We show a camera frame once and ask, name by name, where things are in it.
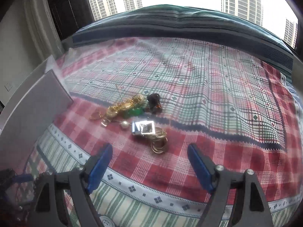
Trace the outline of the dark green striped pillow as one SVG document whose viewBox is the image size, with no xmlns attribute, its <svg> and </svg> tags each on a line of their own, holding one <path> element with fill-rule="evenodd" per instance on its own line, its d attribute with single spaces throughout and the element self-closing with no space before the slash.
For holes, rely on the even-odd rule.
<svg viewBox="0 0 303 227">
<path fill-rule="evenodd" d="M 203 40 L 252 54 L 292 73 L 294 54 L 276 35 L 234 15 L 209 9 L 154 5 L 84 26 L 72 35 L 74 46 L 124 37 L 176 37 Z"/>
</svg>

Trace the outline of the patchwork plaid bed quilt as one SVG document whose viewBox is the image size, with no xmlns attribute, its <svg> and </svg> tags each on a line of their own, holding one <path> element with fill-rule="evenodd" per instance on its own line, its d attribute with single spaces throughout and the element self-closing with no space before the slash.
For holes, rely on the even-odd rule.
<svg viewBox="0 0 303 227">
<path fill-rule="evenodd" d="M 196 144 L 228 170 L 252 169 L 275 226 L 302 201 L 302 102 L 283 73 L 245 52 L 182 38 L 123 38 L 69 49 L 58 61 L 73 98 L 35 142 L 24 173 L 66 172 L 109 143 L 113 158 L 91 199 L 106 226 L 195 226 L 209 200 L 187 158 Z M 90 120 L 136 94 L 167 137 L 162 154 L 116 122 Z"/>
</svg>

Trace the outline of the green jade pendant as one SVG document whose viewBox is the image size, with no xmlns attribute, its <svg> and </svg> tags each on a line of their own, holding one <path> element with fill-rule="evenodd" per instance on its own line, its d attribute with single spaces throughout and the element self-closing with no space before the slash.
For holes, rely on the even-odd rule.
<svg viewBox="0 0 303 227">
<path fill-rule="evenodd" d="M 129 119 L 131 117 L 138 117 L 138 116 L 142 115 L 143 113 L 144 113 L 143 108 L 133 108 L 128 111 L 125 111 L 123 114 L 123 117 L 125 119 Z"/>
</svg>

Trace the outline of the silver square pendant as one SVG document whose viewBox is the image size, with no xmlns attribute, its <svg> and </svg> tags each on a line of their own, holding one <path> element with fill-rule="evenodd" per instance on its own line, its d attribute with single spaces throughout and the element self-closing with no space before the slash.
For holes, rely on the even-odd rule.
<svg viewBox="0 0 303 227">
<path fill-rule="evenodd" d="M 155 135 L 155 123 L 151 120 L 133 121 L 131 132 L 133 135 Z"/>
</svg>

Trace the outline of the white pearl bead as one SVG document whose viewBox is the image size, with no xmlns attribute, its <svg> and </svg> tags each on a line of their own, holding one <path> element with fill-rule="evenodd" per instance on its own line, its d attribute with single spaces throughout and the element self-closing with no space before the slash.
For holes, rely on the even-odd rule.
<svg viewBox="0 0 303 227">
<path fill-rule="evenodd" d="M 124 120 L 120 123 L 120 125 L 123 129 L 128 129 L 130 126 L 130 123 Z"/>
</svg>

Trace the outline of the white open jewelry box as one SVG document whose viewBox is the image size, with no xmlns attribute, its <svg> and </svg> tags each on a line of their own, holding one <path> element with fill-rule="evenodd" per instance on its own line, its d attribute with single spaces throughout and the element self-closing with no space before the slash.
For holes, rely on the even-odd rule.
<svg viewBox="0 0 303 227">
<path fill-rule="evenodd" d="M 73 103 L 53 56 L 17 88 L 1 113 L 1 168 L 16 169 L 34 142 Z"/>
</svg>

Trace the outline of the dark bead charm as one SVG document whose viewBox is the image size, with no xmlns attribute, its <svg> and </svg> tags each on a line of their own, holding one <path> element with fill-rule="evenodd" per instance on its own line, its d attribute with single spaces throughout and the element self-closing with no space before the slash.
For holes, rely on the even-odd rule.
<svg viewBox="0 0 303 227">
<path fill-rule="evenodd" d="M 148 105 L 145 108 L 146 112 L 152 114 L 159 114 L 162 112 L 162 105 L 160 101 L 160 95 L 158 93 L 153 93 L 147 96 Z"/>
</svg>

